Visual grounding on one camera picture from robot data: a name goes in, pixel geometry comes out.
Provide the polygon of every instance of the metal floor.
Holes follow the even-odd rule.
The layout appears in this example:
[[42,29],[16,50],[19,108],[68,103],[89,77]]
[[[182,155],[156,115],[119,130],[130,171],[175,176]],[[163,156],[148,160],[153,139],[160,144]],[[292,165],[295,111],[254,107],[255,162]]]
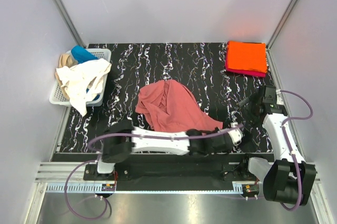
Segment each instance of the metal floor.
[[[69,194],[70,203],[78,213],[94,217],[104,209],[104,203],[90,199],[76,206],[89,194]],[[67,211],[62,193],[46,193],[40,211],[39,224],[314,224],[318,223],[311,201],[296,212],[288,212],[276,202],[236,200],[217,195],[162,195],[162,194],[115,194],[109,197],[109,212],[97,221],[84,221]]]

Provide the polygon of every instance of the blue cloth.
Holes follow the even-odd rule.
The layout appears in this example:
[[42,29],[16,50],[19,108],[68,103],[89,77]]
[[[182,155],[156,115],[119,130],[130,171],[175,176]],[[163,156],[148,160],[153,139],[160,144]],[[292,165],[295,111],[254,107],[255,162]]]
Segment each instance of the blue cloth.
[[91,61],[91,60],[98,60],[96,56],[92,55],[86,49],[80,46],[75,46],[72,49],[72,55],[74,59],[78,61],[79,64],[87,62],[87,61]]
[[100,95],[98,94],[93,101],[96,101],[98,98],[100,97]]

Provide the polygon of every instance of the orange folded cloth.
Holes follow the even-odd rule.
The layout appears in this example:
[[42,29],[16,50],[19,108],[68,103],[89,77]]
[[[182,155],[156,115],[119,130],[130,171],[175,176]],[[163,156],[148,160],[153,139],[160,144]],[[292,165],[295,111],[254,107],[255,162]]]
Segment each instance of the orange folded cloth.
[[267,73],[264,43],[228,42],[228,68]]

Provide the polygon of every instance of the beige cloth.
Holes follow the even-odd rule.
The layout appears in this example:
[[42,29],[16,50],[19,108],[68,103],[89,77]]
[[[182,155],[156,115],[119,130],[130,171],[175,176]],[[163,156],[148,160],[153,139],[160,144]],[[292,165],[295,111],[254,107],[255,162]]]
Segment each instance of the beige cloth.
[[[78,64],[77,60],[75,60],[70,54],[61,54],[60,60],[58,61],[58,68],[60,69],[60,68],[62,68],[64,66],[72,67],[72,66],[75,66],[77,64]],[[56,77],[58,85],[61,88],[62,94],[64,95],[64,97],[66,99],[69,100],[70,98],[69,98],[68,94],[64,90],[65,86],[62,87],[62,82],[61,82],[60,77],[58,76],[57,72],[55,72],[55,77]]]

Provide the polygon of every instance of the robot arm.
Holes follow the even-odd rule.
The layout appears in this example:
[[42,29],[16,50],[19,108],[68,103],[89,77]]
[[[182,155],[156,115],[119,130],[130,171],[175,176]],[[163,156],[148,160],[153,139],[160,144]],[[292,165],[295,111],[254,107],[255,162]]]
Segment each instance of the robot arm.
[[[168,152],[176,155],[209,155],[214,153],[231,152],[234,145],[241,143],[243,136],[241,130],[235,129],[224,132],[224,129],[214,131],[198,131],[195,129],[187,132],[167,133],[144,130],[133,127],[130,120],[121,121],[112,125],[105,133],[132,133],[137,137],[109,137],[102,144],[101,156],[97,164],[99,174],[110,174],[116,163],[123,162],[131,153],[142,151]],[[217,134],[207,139],[181,139],[203,134]]]
[[[277,103],[276,88],[264,86],[249,98],[248,112],[251,121],[260,120],[270,137],[275,162],[270,165],[262,158],[250,158],[248,171],[263,181],[266,200],[295,204],[298,198],[298,176],[301,177],[302,200],[306,205],[315,180],[315,166],[307,164],[299,153],[289,129],[284,125],[292,151],[290,151],[282,131],[282,123],[288,118],[285,107]],[[300,174],[296,174],[292,155],[299,164]]]

